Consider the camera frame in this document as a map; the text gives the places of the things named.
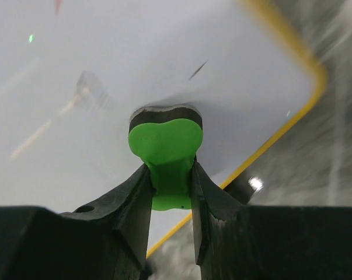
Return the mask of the green bone shaped eraser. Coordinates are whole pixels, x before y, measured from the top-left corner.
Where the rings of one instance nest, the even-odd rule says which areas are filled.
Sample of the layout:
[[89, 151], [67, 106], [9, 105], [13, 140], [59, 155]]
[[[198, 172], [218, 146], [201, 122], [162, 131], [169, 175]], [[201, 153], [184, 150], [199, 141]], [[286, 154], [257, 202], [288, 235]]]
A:
[[148, 106], [130, 118], [128, 145], [149, 168], [152, 209], [191, 209], [191, 170], [203, 142], [203, 120], [191, 105]]

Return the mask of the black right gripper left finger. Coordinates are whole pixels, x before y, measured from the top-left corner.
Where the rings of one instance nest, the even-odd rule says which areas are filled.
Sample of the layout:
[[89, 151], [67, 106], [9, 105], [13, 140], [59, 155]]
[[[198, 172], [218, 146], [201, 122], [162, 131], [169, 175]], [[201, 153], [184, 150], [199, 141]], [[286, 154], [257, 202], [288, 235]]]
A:
[[73, 212], [0, 207], [0, 279], [139, 279], [152, 206], [149, 169]]

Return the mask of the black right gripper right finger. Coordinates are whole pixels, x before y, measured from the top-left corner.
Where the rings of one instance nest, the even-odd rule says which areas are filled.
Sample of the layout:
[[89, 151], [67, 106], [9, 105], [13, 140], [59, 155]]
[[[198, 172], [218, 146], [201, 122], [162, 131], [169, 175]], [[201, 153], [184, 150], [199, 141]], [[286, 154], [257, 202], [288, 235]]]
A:
[[191, 170], [202, 279], [352, 279], [352, 207], [243, 205]]

